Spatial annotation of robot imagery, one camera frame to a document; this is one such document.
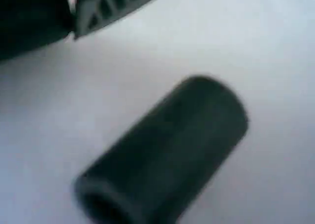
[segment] black object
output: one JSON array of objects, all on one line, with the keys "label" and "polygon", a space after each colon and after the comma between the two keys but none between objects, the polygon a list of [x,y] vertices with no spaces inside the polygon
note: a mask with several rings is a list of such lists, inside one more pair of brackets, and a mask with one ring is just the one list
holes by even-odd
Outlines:
[{"label": "black object", "polygon": [[230,90],[190,78],[83,173],[77,198],[98,224],[173,224],[247,126]]},{"label": "black object", "polygon": [[68,36],[68,0],[0,0],[0,60]]},{"label": "black object", "polygon": [[150,0],[0,0],[0,60],[99,30]]}]

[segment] black rubber tube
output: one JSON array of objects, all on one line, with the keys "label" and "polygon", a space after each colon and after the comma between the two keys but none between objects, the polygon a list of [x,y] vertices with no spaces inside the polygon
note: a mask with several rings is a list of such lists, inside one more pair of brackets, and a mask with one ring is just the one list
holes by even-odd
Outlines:
[{"label": "black rubber tube", "polygon": [[0,0],[0,60],[67,37],[72,19],[68,0]]},{"label": "black rubber tube", "polygon": [[184,81],[76,181],[98,224],[173,224],[247,131],[222,84]]}]

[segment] black rubber foot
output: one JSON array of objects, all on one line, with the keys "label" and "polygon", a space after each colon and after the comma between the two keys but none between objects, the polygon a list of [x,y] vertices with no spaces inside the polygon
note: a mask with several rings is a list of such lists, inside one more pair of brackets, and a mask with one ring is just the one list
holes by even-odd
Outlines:
[{"label": "black rubber foot", "polygon": [[76,196],[98,224],[173,224],[247,126],[230,90],[190,78],[83,173]]}]

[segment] black plastic object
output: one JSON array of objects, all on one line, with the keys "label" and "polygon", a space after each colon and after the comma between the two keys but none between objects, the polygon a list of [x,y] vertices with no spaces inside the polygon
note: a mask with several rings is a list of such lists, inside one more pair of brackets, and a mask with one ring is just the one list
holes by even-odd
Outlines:
[{"label": "black plastic object", "polygon": [[150,0],[0,0],[0,61],[48,45],[74,32],[99,30]]},{"label": "black plastic object", "polygon": [[229,89],[190,78],[83,173],[77,198],[98,224],[173,224],[247,126]]},{"label": "black plastic object", "polygon": [[72,29],[68,0],[0,0],[0,60],[63,39]]},{"label": "black plastic object", "polygon": [[150,0],[77,0],[76,38],[99,30]]}]

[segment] vent slot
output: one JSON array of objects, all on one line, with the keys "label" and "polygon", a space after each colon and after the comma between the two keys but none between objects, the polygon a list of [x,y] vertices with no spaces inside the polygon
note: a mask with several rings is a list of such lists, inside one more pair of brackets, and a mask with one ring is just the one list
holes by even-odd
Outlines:
[{"label": "vent slot", "polygon": [[75,38],[101,29],[150,0],[77,0]]}]

